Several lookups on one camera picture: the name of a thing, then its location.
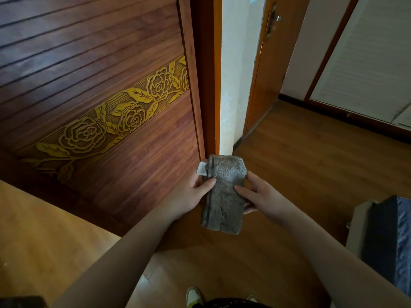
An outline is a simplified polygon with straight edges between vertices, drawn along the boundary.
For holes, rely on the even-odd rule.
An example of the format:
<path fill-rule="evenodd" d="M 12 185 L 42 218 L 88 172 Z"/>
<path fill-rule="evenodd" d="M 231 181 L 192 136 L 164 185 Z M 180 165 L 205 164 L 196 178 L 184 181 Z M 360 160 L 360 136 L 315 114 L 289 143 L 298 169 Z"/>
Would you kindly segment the person's right hand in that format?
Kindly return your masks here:
<path fill-rule="evenodd" d="M 250 190 L 257 193 L 257 201 L 250 203 L 246 199 L 243 214 L 259 211 L 270 221 L 287 228 L 288 219 L 296 206 L 268 182 L 251 171 L 247 172 L 246 178 L 251 184 Z"/>

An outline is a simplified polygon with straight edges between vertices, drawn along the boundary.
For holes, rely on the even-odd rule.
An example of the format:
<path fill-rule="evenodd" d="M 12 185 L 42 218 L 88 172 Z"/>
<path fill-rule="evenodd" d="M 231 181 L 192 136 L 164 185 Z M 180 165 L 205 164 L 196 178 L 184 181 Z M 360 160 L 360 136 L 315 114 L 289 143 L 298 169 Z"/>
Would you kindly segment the person's left hand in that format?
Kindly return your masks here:
<path fill-rule="evenodd" d="M 200 181 L 195 170 L 180 180 L 160 204 L 161 211 L 168 220 L 175 221 L 179 219 L 199 204 L 202 197 L 196 197 L 194 189 L 203 182 Z"/>

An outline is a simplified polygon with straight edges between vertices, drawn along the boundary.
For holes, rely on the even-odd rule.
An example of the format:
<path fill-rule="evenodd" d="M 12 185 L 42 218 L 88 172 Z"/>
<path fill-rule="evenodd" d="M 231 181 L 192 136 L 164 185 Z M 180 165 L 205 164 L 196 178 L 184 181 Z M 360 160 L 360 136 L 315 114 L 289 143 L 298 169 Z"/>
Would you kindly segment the grey cleaning cloth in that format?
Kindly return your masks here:
<path fill-rule="evenodd" d="M 205 195 L 201 225 L 212 231 L 239 234 L 247 200 L 234 190 L 234 186 L 244 186 L 247 169 L 243 159 L 210 154 L 206 161 L 200 162 L 197 174 L 206 181 L 216 179 L 214 187 Z"/>

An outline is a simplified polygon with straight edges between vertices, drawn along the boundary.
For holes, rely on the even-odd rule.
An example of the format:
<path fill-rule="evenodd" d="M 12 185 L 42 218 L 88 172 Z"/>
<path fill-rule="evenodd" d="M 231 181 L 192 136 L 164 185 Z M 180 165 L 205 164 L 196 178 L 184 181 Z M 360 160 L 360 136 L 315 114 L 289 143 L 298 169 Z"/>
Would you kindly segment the person's left forearm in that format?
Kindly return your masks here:
<path fill-rule="evenodd" d="M 125 308 L 170 225 L 184 214 L 160 205 L 141 219 L 52 304 L 52 308 Z"/>

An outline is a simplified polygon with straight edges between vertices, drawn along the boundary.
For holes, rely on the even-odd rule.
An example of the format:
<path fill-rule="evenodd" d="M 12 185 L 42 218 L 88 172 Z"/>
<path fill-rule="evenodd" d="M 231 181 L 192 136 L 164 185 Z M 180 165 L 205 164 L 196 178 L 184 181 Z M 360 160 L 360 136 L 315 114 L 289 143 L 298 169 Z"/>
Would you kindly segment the person's right forearm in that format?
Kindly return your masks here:
<path fill-rule="evenodd" d="M 281 217 L 337 308 L 411 308 L 411 299 L 295 206 Z"/>

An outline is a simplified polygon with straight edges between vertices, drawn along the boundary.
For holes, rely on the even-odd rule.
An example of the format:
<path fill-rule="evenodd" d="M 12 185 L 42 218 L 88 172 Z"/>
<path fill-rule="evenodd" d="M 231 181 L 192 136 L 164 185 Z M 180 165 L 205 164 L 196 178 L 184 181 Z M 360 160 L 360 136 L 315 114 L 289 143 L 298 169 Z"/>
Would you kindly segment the person's left shoe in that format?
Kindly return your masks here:
<path fill-rule="evenodd" d="M 203 297 L 200 290 L 192 286 L 186 293 L 186 308 L 203 308 Z"/>

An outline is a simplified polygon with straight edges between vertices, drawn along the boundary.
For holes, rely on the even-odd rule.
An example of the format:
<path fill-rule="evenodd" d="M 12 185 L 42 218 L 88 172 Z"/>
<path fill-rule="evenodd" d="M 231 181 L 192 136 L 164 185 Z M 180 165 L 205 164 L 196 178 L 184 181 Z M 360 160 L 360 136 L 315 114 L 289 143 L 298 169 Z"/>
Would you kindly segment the person's dark clothing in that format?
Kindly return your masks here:
<path fill-rule="evenodd" d="M 262 303 L 239 298 L 217 298 L 204 303 L 189 304 L 187 308 L 272 308 Z"/>

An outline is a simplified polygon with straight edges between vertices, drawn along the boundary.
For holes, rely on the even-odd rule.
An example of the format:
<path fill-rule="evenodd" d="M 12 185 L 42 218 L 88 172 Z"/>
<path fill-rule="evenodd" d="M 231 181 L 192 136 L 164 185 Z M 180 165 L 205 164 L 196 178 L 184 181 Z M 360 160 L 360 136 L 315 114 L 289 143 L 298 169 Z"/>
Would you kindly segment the brown wooden door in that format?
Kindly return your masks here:
<path fill-rule="evenodd" d="M 282 18 L 265 41 L 274 1 L 278 2 L 277 14 Z M 255 129 L 277 101 L 309 3 L 310 0 L 265 0 L 243 137 Z"/>

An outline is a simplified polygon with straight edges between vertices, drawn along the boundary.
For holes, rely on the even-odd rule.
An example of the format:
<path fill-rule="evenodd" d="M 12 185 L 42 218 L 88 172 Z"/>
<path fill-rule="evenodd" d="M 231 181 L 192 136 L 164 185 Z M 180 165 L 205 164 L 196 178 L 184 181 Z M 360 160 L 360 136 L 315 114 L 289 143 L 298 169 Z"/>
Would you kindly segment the wooden wardrobe with carved roses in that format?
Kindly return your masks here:
<path fill-rule="evenodd" d="M 205 158 L 215 1 L 0 0 L 0 180 L 124 235 Z"/>

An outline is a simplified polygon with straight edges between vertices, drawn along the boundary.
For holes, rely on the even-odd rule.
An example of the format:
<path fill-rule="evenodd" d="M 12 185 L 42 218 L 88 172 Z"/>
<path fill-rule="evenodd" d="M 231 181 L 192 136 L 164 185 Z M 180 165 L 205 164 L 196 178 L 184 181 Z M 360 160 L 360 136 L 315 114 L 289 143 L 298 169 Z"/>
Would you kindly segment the dark blue quilted bed cover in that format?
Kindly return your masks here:
<path fill-rule="evenodd" d="M 411 199 L 372 203 L 360 258 L 411 298 Z"/>

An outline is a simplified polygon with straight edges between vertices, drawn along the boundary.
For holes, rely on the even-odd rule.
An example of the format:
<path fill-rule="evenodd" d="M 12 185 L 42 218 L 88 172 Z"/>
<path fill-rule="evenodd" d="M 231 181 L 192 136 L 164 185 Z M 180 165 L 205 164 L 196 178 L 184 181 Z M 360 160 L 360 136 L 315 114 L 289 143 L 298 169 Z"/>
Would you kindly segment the light wooden desk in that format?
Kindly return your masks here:
<path fill-rule="evenodd" d="M 119 239 L 0 180 L 0 298 L 52 304 Z"/>

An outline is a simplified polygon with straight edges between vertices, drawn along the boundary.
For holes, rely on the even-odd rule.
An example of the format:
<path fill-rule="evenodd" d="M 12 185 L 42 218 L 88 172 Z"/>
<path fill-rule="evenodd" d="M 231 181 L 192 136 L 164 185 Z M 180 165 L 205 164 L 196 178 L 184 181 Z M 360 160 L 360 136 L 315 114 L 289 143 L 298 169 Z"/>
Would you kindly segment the white louvered door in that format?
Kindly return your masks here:
<path fill-rule="evenodd" d="M 411 0 L 358 0 L 310 98 L 411 131 Z"/>

